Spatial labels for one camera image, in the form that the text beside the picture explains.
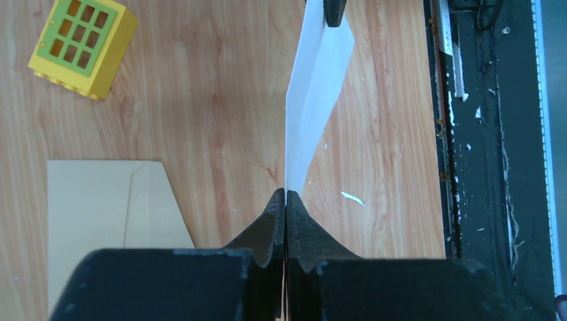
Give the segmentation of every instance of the paper scrap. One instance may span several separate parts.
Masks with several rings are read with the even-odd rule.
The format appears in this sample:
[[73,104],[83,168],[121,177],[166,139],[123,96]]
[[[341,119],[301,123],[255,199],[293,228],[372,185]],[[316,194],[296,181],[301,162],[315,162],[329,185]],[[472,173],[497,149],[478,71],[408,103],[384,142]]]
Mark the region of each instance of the paper scrap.
[[142,160],[47,163],[49,310],[91,251],[194,248],[163,165]]
[[286,190],[300,195],[315,149],[339,97],[354,37],[343,15],[328,27],[323,0],[307,1],[286,96]]
[[344,196],[344,198],[346,198],[346,199],[352,199],[353,201],[357,202],[358,204],[360,204],[360,205],[362,205],[362,206],[365,206],[365,205],[364,205],[364,202],[361,201],[358,197],[356,197],[356,196],[354,196],[354,195],[351,195],[351,194],[349,194],[349,193],[346,193],[346,192],[340,192],[340,193],[342,194],[342,196]]

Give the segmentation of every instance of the scratched black surface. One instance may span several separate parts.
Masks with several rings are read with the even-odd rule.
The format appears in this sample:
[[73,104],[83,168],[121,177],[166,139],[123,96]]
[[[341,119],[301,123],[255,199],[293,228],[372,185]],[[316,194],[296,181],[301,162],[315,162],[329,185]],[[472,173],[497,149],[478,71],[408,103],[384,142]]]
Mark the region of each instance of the scratched black surface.
[[454,13],[452,22],[469,94],[466,101],[452,97],[455,126],[448,128],[459,253],[492,271],[516,320],[554,320],[531,1],[507,1],[494,30],[484,33],[473,12]]

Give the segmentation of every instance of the lego duplo block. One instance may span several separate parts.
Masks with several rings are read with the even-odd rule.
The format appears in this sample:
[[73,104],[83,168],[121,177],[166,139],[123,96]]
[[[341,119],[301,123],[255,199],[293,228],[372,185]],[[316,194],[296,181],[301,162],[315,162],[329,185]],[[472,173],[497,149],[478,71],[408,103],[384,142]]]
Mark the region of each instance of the lego duplo block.
[[28,67],[81,95],[105,98],[137,26],[111,0],[55,0]]

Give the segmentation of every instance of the white debris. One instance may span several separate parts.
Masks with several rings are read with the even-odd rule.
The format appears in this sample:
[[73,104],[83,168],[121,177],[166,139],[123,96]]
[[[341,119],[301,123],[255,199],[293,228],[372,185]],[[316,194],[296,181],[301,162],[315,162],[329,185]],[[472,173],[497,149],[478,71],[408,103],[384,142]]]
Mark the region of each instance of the white debris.
[[451,98],[451,93],[449,93],[449,121],[451,126],[455,127],[455,115],[453,114],[453,99]]
[[340,193],[342,194],[342,196],[344,196],[344,198],[346,198],[346,199],[352,199],[353,201],[357,202],[358,204],[360,204],[360,205],[362,205],[362,206],[365,206],[365,205],[364,205],[364,202],[361,201],[358,197],[353,196],[353,195],[351,195],[351,194],[349,194],[349,193],[346,193],[346,192],[340,192]]

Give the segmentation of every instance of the paper strip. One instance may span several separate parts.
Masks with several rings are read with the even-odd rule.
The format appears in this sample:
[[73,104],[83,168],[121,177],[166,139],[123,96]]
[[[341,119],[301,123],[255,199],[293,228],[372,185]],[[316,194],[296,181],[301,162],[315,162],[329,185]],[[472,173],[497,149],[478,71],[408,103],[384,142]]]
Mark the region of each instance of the paper strip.
[[307,1],[286,96],[286,190],[300,195],[325,125],[342,89],[354,47],[344,15],[326,25],[323,0]]

